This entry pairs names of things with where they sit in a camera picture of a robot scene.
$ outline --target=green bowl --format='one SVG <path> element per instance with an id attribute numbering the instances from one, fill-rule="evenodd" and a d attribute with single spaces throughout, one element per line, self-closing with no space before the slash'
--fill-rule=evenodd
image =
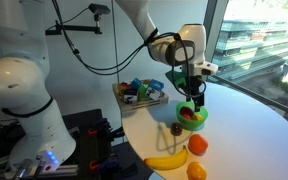
<path id="1" fill-rule="evenodd" d="M 195 112 L 194 114 L 200 115 L 203 117 L 203 120 L 191 120 L 183 117 L 180 114 L 180 110 L 183 106 L 189 107 L 194 111 L 194 103 L 192 101 L 190 102 L 180 102 L 176 106 L 176 116 L 182 127 L 186 130 L 195 131 L 198 130 L 199 127 L 205 122 L 207 119 L 208 113 L 207 110 L 204 107 L 201 107 L 200 112 Z"/>

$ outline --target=table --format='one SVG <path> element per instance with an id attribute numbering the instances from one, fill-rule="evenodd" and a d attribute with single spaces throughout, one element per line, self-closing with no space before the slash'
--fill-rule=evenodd
<path id="1" fill-rule="evenodd" d="M 179 152 L 192 134 L 209 143 L 203 156 L 189 152 L 185 165 L 155 172 L 167 180 L 187 179 L 186 168 L 201 162 L 208 180 L 288 179 L 288 121 L 261 102 L 230 88 L 207 83 L 205 107 L 209 117 L 198 131 L 170 134 L 176 122 L 175 107 L 185 98 L 172 87 L 166 105 L 121 112 L 122 125 L 132 148 L 143 160 Z"/>

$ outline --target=white wall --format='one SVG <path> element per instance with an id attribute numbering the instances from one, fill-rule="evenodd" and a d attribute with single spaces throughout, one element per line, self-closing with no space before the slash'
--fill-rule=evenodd
<path id="1" fill-rule="evenodd" d="M 60 0 L 63 20 L 70 19 L 90 3 L 106 5 L 109 15 L 101 19 L 102 35 L 93 32 L 69 31 L 68 35 L 80 50 L 84 61 L 95 67 L 110 67 L 122 62 L 143 43 L 131 21 L 118 5 L 110 0 Z M 185 23 L 203 23 L 207 0 L 152 0 L 150 13 L 160 33 L 177 32 Z M 46 28 L 57 19 L 51 1 L 45 4 Z M 114 23 L 116 30 L 116 49 Z M 71 25 L 94 26 L 93 14 L 84 12 Z M 120 113 L 112 92 L 112 84 L 120 81 L 157 79 L 166 81 L 164 73 L 171 68 L 151 60 L 144 48 L 134 61 L 119 75 L 98 76 L 86 70 L 72 55 L 63 36 L 47 36 L 51 73 L 46 81 L 50 94 L 57 100 L 63 115 L 100 108 L 103 116 L 111 122 L 113 129 L 120 127 Z M 0 112 L 0 119 L 5 115 Z"/>

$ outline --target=glass window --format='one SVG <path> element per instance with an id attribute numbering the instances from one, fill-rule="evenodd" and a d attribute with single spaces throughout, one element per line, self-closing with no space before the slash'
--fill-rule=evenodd
<path id="1" fill-rule="evenodd" d="M 288 107 L 288 0 L 228 0 L 221 20 L 217 76 Z"/>

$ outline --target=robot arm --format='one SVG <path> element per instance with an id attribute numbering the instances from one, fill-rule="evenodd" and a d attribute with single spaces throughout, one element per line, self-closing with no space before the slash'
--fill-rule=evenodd
<path id="1" fill-rule="evenodd" d="M 214 75 L 218 66 L 205 61 L 205 28 L 201 24 L 185 24 L 173 37 L 160 35 L 152 22 L 149 12 L 149 0 L 115 0 L 146 41 L 152 59 L 169 66 L 182 65 L 180 76 L 185 84 L 179 85 L 186 93 L 187 101 L 192 99 L 195 111 L 204 105 L 204 93 L 199 91 L 202 75 Z"/>

